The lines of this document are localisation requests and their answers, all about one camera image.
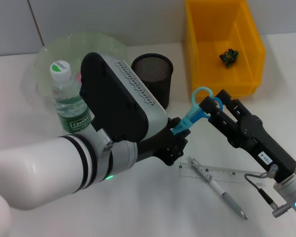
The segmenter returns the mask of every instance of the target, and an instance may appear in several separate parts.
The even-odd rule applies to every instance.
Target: white tabletop
[[[296,33],[262,39],[266,48],[263,82],[242,102],[296,160]],[[163,54],[173,62],[167,113],[171,118],[183,117],[190,101],[181,44],[131,47],[129,58],[132,61],[147,52]],[[0,149],[63,134],[56,113],[37,97],[28,77],[35,57],[0,57]],[[190,155],[204,165],[263,171],[205,119],[191,132],[184,157]],[[221,183],[246,212],[249,220],[243,220],[205,183],[180,177],[178,163],[168,167],[149,158],[110,180],[35,210],[13,210],[11,237],[296,237],[293,210],[275,219],[249,184]],[[264,190],[277,204],[284,204],[273,183],[268,180]]]

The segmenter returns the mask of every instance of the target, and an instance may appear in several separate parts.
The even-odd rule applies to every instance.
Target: clear ruler
[[[244,174],[257,174],[260,175],[259,172],[253,171],[246,171],[246,170],[238,170],[238,169],[226,169],[226,168],[219,168],[213,166],[205,166],[201,165],[201,169],[204,169],[206,172],[209,172],[212,175],[212,180],[216,181],[223,181],[223,182],[231,182],[231,183],[242,183],[242,184],[249,184],[248,181],[245,179]],[[188,163],[181,162],[178,165],[178,170],[180,176],[183,177],[190,177],[190,178],[197,178],[201,179],[196,172],[191,169]],[[250,180],[255,183],[257,186],[265,186],[264,179],[257,179],[250,177]]]

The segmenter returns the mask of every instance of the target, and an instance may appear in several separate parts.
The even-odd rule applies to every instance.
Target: green led light
[[[111,178],[113,178],[113,176],[114,176],[114,175],[111,175],[111,176],[109,176],[108,178],[106,178],[105,180],[107,180],[107,179],[111,179]]]

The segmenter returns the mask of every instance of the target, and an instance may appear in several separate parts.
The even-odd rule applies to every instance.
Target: plastic water bottle
[[[54,78],[54,104],[63,126],[69,133],[80,132],[91,122],[89,108],[79,95],[80,86],[72,77],[71,68],[66,61],[56,61],[50,66]]]

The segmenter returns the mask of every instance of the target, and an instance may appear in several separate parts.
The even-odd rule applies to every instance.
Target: small green toy
[[[226,63],[226,67],[229,68],[232,64],[234,64],[238,58],[238,51],[233,49],[228,49],[225,53],[220,55],[221,60]]]

